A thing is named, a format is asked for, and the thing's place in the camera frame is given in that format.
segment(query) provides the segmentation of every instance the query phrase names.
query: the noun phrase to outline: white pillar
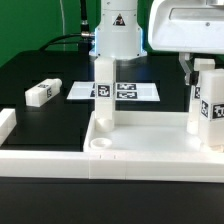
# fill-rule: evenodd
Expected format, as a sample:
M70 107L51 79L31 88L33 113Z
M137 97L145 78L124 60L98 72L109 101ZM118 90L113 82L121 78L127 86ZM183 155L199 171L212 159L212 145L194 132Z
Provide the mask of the white pillar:
M109 132L114 128L116 60L99 57L95 60L96 129Z

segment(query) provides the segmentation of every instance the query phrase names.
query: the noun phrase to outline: white machine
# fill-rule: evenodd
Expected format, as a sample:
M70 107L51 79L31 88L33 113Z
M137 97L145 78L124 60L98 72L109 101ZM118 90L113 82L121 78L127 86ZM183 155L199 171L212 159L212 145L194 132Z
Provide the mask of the white machine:
M112 57L123 63L141 60L143 30L137 23L138 0L101 0L101 22L95 30L93 57Z
M224 1L154 0L148 41L154 50L223 54Z

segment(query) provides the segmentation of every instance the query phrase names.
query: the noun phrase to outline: marker sticker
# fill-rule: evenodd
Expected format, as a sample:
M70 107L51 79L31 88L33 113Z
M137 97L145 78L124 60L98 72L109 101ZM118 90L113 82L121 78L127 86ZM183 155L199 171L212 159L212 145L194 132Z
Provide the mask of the marker sticker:
M118 83L117 90L137 90L136 84Z
M208 118L208 110L209 110L209 105L205 101L202 100L201 114L203 114L207 118Z
M201 88L200 87L195 87L195 91L194 91L194 99L195 100L200 99L200 92L201 92Z
M110 98L111 97L111 86L110 85L96 85L97 86L97 97L98 98Z
M117 92L117 99L138 99L138 93L137 92Z
M125 22L124 22L123 17L121 16L121 14L118 15L118 17L114 21L113 25L114 26L125 26Z
M52 90L51 90L51 88L49 88L47 90L47 98L50 98L51 96L52 96Z
M212 119L221 119L224 118L224 104L213 105L212 109Z
M40 85L39 85L39 86L37 86L37 87L39 87L39 88L43 88L43 89L46 89L48 86L49 86L49 85L40 84Z

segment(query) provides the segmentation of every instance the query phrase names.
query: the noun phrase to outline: white block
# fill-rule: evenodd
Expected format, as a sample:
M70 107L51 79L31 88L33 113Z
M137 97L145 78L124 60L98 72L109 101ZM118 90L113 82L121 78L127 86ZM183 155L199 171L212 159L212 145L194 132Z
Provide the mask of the white block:
M224 70L202 72L199 138L208 146L224 144Z
M116 80L116 60L109 57L99 57L94 62L95 82L114 83Z
M197 86L191 88L189 117L187 123L187 132L198 134L198 120L200 115L200 91L201 91L201 72L215 69L214 59L195 58L194 70L199 71L199 80Z
M194 70L195 71L207 71L215 69L214 59L195 58Z
M60 92L60 79L46 79L25 92L26 105L40 107Z
M125 179L126 157L124 153L94 153L89 159L90 179Z
M89 178L89 155L83 152L0 150L0 176Z
M15 109L3 109L0 113L0 146L16 126Z
M219 163L222 159L216 159L219 156L223 159L222 154L197 152L128 154L126 179L223 182L223 168Z

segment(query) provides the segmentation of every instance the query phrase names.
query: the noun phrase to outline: warning label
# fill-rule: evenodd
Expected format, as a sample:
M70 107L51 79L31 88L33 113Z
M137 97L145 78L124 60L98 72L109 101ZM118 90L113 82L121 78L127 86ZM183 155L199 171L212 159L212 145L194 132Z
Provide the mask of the warning label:
M118 15L117 19L115 20L114 26L125 26L125 22L121 16L121 14Z

